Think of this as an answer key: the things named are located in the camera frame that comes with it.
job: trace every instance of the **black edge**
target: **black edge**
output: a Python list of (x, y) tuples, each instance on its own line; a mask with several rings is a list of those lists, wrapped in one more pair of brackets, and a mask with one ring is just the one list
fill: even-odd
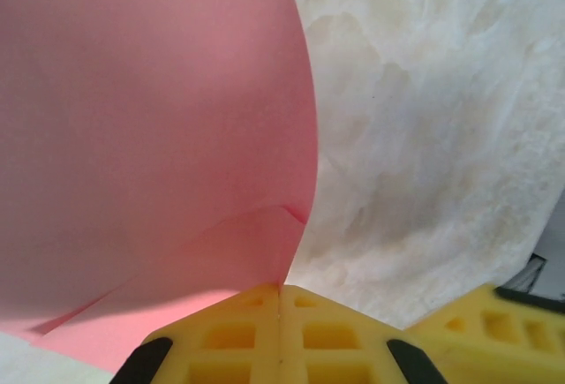
[(173, 341), (167, 337), (142, 344), (127, 358), (109, 384), (151, 384)]
[(496, 294), (499, 298), (508, 300), (509, 302), (537, 307), (545, 311), (560, 313), (561, 315), (565, 314), (565, 302), (553, 300), (552, 298), (535, 296), (530, 293), (507, 289), (505, 287), (497, 287), (494, 289), (494, 294)]
[(448, 384), (423, 350), (403, 340), (388, 340), (387, 346), (408, 384)]

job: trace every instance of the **black object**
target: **black object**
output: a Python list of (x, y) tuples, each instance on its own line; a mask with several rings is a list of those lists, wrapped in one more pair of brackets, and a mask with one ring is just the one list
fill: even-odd
[(167, 337), (140, 345), (109, 384), (151, 384), (172, 346), (173, 341)]
[(494, 289), (494, 294), (496, 294), (497, 297), (508, 300), (509, 302), (538, 307), (539, 309), (560, 313), (561, 315), (565, 314), (565, 303), (560, 300), (535, 296), (522, 291), (507, 289), (505, 287), (497, 287)]
[(388, 340), (387, 346), (408, 384), (448, 384), (423, 350), (403, 340)]

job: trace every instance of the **yellow plastic block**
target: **yellow plastic block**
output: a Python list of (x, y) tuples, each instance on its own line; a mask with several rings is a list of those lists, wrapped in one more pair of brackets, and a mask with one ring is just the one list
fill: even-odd
[(565, 316), (482, 286), (420, 321), (414, 334), (454, 383), (565, 383)]
[(152, 333), (173, 341), (152, 383), (278, 382), (278, 288), (239, 293)]
[(282, 288), (280, 310), (279, 382), (406, 384), (387, 347), (414, 343), (403, 331), (299, 287)]

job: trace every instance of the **black rubber strip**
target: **black rubber strip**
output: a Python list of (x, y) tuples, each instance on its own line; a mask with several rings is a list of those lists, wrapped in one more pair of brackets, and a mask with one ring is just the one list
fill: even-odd
[(535, 296), (533, 294), (524, 293), (522, 291), (507, 289), (505, 287), (497, 287), (496, 289), (494, 289), (494, 294), (496, 294), (496, 296), (500, 298), (508, 300), (509, 302), (538, 307), (539, 309), (554, 313), (560, 313), (561, 315), (565, 314), (565, 302), (553, 300), (552, 298)]
[(161, 337), (139, 346), (109, 384), (151, 384), (172, 345), (170, 338)]
[(408, 384), (448, 384), (423, 350), (403, 340), (388, 340), (387, 346)]

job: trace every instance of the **pink paper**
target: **pink paper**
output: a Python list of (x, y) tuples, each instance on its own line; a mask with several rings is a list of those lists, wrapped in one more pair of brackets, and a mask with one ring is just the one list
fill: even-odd
[(149, 327), (283, 280), (316, 176), (294, 0), (0, 0), (0, 19), (0, 329), (114, 368)]

